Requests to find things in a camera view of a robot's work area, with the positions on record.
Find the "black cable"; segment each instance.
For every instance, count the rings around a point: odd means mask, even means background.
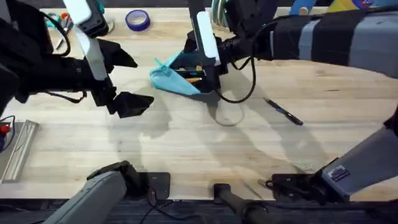
[[[153,187],[150,186],[150,187],[149,187],[149,191],[152,191],[152,193],[154,194],[154,197],[155,197],[155,199],[156,199],[156,190],[155,190],[155,188],[153,188]],[[205,216],[202,215],[202,214],[195,214],[195,213],[194,213],[194,214],[191,214],[191,215],[186,215],[186,216],[184,216],[184,217],[176,217],[176,216],[173,216],[173,215],[168,214],[167,212],[161,210],[160,208],[157,208],[157,207],[156,207],[157,202],[155,203],[155,205],[151,204],[150,201],[149,201],[149,198],[147,199],[147,203],[148,203],[149,206],[151,206],[151,208],[153,208],[154,210],[158,211],[158,212],[161,213],[162,215],[164,215],[164,216],[166,216],[166,217],[168,217],[168,218],[171,218],[171,219],[173,219],[173,220],[176,220],[176,221],[186,221],[186,220],[189,220],[189,219],[192,219],[192,218],[201,218],[203,224],[207,224],[206,218],[205,218]]]
[[[54,55],[58,55],[61,57],[67,56],[70,53],[70,42],[69,42],[68,34],[64,31],[63,27],[59,24],[59,22],[55,21],[53,18],[51,18],[51,16],[47,15],[46,13],[44,13],[44,12],[41,12],[41,13],[44,17],[46,17],[49,21],[51,21],[52,24],[54,24],[54,26],[62,34],[62,37],[64,38],[65,42],[67,43],[67,49],[64,53],[54,54]]]
[[[201,218],[202,222],[204,224],[207,224],[206,218],[203,215],[201,215],[201,214],[192,214],[192,215],[186,215],[184,217],[176,217],[176,216],[170,215],[167,212],[165,212],[165,211],[163,211],[163,210],[151,205],[150,203],[149,203],[149,205],[152,206],[152,208],[157,210],[159,213],[163,214],[164,216],[169,217],[169,218],[171,218],[173,220],[176,220],[176,221],[185,221],[185,220],[189,220],[189,219],[192,219],[192,218]]]
[[[256,80],[257,80],[257,75],[256,75],[256,66],[254,64],[254,57],[256,56],[256,40],[259,37],[260,33],[262,33],[266,28],[268,28],[270,25],[275,24],[279,19],[275,19],[271,22],[269,22],[268,24],[264,25],[263,27],[261,27],[261,29],[259,29],[256,34],[254,35],[253,39],[252,39],[252,52],[251,52],[251,56],[246,59],[246,61],[242,64],[242,66],[240,68],[238,68],[236,66],[236,64],[234,62],[231,62],[231,65],[236,69],[236,70],[242,70],[248,63],[249,61],[251,62],[251,70],[252,70],[252,84],[249,90],[249,93],[247,93],[247,95],[240,99],[240,100],[230,100],[228,98],[225,98],[220,91],[217,88],[214,88],[214,92],[224,101],[227,101],[228,103],[242,103],[245,102],[254,92],[254,89],[256,87]]]
[[[46,94],[48,94],[50,96],[56,96],[56,97],[62,98],[62,99],[67,100],[67,101],[69,101],[71,103],[80,103],[84,98],[87,97],[87,92],[86,91],[82,91],[83,96],[80,97],[79,99],[74,99],[72,97],[64,96],[64,95],[61,95],[59,93],[53,93],[51,91],[44,91],[44,93],[46,93]]]
[[[163,207],[167,207],[169,205],[171,205],[173,203],[173,201],[167,203],[166,205],[164,205]],[[154,207],[150,207],[150,209],[148,210],[147,213],[145,213],[145,215],[141,218],[141,221],[139,222],[139,224],[143,224],[145,219],[147,218],[147,216],[150,214],[151,211],[153,211],[153,209],[155,209]]]
[[[8,117],[0,119],[0,122],[3,122],[3,121],[5,121],[8,118],[12,118],[12,134],[11,134],[11,138],[8,141],[7,145],[0,152],[3,152],[4,150],[6,150],[11,145],[11,142],[12,142],[12,140],[14,140],[14,136],[15,136],[15,116],[14,115],[10,115]]]

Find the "wooden tabletop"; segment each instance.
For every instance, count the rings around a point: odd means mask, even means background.
[[[156,90],[149,71],[183,49],[192,29],[187,9],[146,9],[144,32],[130,31],[131,9],[107,9],[116,21],[104,37],[121,44],[138,68],[115,68],[118,91],[155,98],[142,115],[119,119],[91,97],[74,105],[45,94],[26,104],[12,101],[3,116],[40,123],[21,180],[0,184],[1,198],[69,198],[92,171],[128,160],[139,171],[171,173],[170,198],[210,199],[211,186],[224,182],[244,198],[273,199],[257,184],[274,173],[316,172],[382,126],[398,102],[398,80],[365,70],[304,61],[256,62],[257,87],[240,105],[214,96],[192,100]],[[222,38],[231,34],[215,28]],[[51,31],[53,42],[58,34]],[[81,57],[73,34],[71,56]],[[251,85],[251,69],[229,68],[222,92],[241,98]],[[78,93],[69,94],[80,97]],[[263,97],[276,101],[305,124],[296,126]],[[398,179],[354,195],[353,200],[398,197]]]

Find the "metal bracket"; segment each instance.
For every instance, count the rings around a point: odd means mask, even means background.
[[[272,190],[275,200],[297,201],[310,196],[309,191],[303,190],[304,180],[308,174],[274,174],[270,180],[265,181],[264,187]]]
[[[34,135],[39,128],[39,124],[26,120],[25,122],[15,122],[15,127],[11,128],[16,129],[14,140],[11,143],[10,148],[0,154],[3,158],[7,158],[9,156],[7,166],[2,175],[2,184],[19,181],[25,161],[29,154],[30,146],[34,140]]]

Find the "blue cloth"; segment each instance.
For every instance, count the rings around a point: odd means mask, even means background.
[[[200,91],[182,78],[177,72],[170,68],[173,61],[180,55],[178,53],[170,57],[165,63],[161,63],[155,58],[159,67],[150,71],[150,79],[155,88],[165,91],[171,91],[183,95],[200,94]]]
[[[306,7],[308,13],[310,13],[316,2],[317,0],[296,0],[290,8],[289,15],[300,15],[300,9],[302,7]]]

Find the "tape roll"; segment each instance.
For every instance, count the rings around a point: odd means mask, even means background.
[[[133,23],[134,20],[136,20],[137,18],[142,18],[142,17],[144,18],[143,22],[141,22],[140,24]],[[126,15],[126,24],[133,31],[143,31],[149,27],[150,18],[146,11],[141,10],[141,9],[136,9],[136,10],[129,12]]]

